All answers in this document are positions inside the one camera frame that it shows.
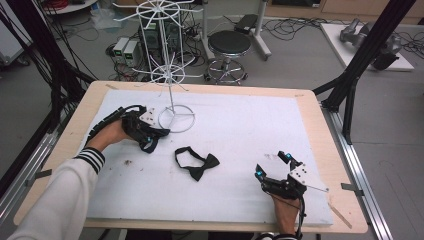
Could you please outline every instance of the floor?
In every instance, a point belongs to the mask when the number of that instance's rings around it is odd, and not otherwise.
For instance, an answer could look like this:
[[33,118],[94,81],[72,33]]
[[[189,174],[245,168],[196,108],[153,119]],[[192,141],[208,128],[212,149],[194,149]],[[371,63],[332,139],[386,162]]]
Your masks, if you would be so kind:
[[[90,22],[83,23],[89,17],[87,11],[63,16],[65,28],[74,32],[69,38],[70,45],[98,79],[113,79],[113,63],[105,50],[119,37],[132,36],[137,31],[137,22],[124,22],[121,29],[96,31]],[[209,24],[217,26],[209,28],[215,31],[232,28],[226,18],[210,20]],[[423,30],[423,27],[398,29],[411,34]],[[249,74],[243,86],[312,90],[343,72],[343,65],[317,28],[302,28],[291,41],[277,39],[265,30],[261,35],[272,56],[264,61],[253,46],[239,59]],[[63,42],[59,41],[58,45],[69,58]],[[393,238],[424,239],[424,188],[419,184],[424,182],[424,60],[404,50],[401,54],[415,67],[412,72],[364,72],[357,86],[351,137]],[[202,74],[206,64],[201,63],[189,67],[189,73]],[[214,84],[203,78],[188,78],[184,83]],[[48,113],[49,92],[34,66],[13,64],[0,72],[1,175]],[[328,92],[318,99],[324,100],[327,96]],[[1,239],[15,229],[12,216],[13,212],[0,226]],[[84,229],[80,239],[96,239],[102,233],[103,229]],[[105,239],[118,239],[119,234],[119,229],[112,230]],[[174,239],[182,239],[181,236],[175,235]],[[206,236],[206,232],[193,232],[184,239],[206,239]],[[360,235],[324,234],[321,237],[375,239],[372,228]],[[315,238],[314,234],[304,237]]]

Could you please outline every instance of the bow tie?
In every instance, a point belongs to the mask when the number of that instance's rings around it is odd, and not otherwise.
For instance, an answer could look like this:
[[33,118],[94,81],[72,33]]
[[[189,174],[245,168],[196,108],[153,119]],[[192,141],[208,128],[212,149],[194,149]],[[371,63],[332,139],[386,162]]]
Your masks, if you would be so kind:
[[[178,162],[178,158],[177,155],[180,153],[183,153],[185,151],[188,151],[193,157],[199,159],[200,161],[204,162],[205,164],[203,164],[203,166],[201,167],[191,167],[191,166],[186,166],[186,167],[181,167],[180,163]],[[212,154],[208,154],[208,156],[205,158],[202,158],[199,156],[199,154],[197,154],[195,151],[193,151],[193,149],[191,149],[191,147],[183,147],[183,148],[179,148],[177,150],[175,150],[175,160],[178,163],[178,166],[180,166],[180,168],[184,168],[187,169],[190,172],[190,175],[196,180],[199,181],[200,178],[203,176],[203,172],[208,169],[208,168],[213,168],[219,165],[219,161],[218,159],[212,155]]]

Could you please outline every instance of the black stool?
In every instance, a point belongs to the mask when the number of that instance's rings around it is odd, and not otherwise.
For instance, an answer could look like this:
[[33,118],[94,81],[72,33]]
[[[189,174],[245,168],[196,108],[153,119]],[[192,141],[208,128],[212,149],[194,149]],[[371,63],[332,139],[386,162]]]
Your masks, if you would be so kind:
[[237,83],[247,78],[243,66],[232,60],[243,56],[250,49],[250,40],[243,33],[234,31],[221,31],[212,34],[208,40],[209,49],[224,59],[213,61],[204,75],[205,80],[214,79],[216,84]]

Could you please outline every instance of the table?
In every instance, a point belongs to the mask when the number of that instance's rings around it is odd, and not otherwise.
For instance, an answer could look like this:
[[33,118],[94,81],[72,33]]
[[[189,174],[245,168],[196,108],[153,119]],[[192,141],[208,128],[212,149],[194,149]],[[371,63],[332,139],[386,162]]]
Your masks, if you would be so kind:
[[[233,86],[184,85],[193,93],[214,93],[232,95],[258,95],[293,98],[297,101],[310,146],[315,156],[321,179],[331,189],[327,194],[334,224],[328,227],[304,227],[304,232],[318,233],[364,233],[367,225],[354,192],[343,190],[340,183],[349,183],[342,161],[327,127],[315,95],[309,90],[271,89]],[[55,169],[66,158],[72,158],[78,150],[84,134],[96,115],[103,96],[110,89],[160,91],[154,84],[97,81],[91,84],[86,95],[75,111],[55,149],[45,163],[43,170]],[[174,92],[183,90],[174,87]],[[19,224],[45,188],[48,177],[35,181],[32,189],[18,210],[14,222]],[[87,219],[86,227],[100,228],[148,228],[206,231],[277,231],[274,224],[266,223],[220,223],[181,222],[146,220]]]

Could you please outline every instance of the human hand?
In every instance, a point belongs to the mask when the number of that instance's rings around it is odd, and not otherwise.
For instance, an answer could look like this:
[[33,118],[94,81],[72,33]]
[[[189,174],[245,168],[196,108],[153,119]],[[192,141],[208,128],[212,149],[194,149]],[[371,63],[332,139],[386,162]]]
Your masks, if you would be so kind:
[[300,208],[299,199],[284,199],[274,194],[271,194],[271,197],[274,201],[275,217],[280,233],[295,235],[294,227]]
[[100,130],[96,136],[88,141],[86,147],[92,147],[101,152],[110,144],[120,142],[124,139],[132,140],[122,129],[122,120],[119,119]]

